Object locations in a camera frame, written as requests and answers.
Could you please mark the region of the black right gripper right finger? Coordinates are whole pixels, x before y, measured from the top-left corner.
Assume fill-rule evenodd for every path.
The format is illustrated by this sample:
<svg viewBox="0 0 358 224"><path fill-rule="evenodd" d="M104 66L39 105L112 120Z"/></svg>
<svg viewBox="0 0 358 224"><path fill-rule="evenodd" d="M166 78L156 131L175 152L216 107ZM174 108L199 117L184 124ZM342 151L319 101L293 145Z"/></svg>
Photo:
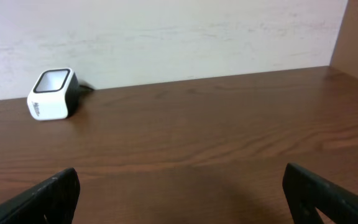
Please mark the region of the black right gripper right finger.
<svg viewBox="0 0 358 224"><path fill-rule="evenodd" d="M322 223L322 212L334 223L358 223L358 195L298 164L285 168L282 187L295 223Z"/></svg>

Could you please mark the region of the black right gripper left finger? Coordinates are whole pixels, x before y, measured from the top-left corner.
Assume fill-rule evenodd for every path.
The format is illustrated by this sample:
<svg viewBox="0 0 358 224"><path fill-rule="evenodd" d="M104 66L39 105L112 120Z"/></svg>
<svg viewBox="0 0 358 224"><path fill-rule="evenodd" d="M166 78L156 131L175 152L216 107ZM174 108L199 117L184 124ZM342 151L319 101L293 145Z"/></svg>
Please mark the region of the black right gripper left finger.
<svg viewBox="0 0 358 224"><path fill-rule="evenodd" d="M71 223L80 194L74 168L67 168L0 204L0 223Z"/></svg>

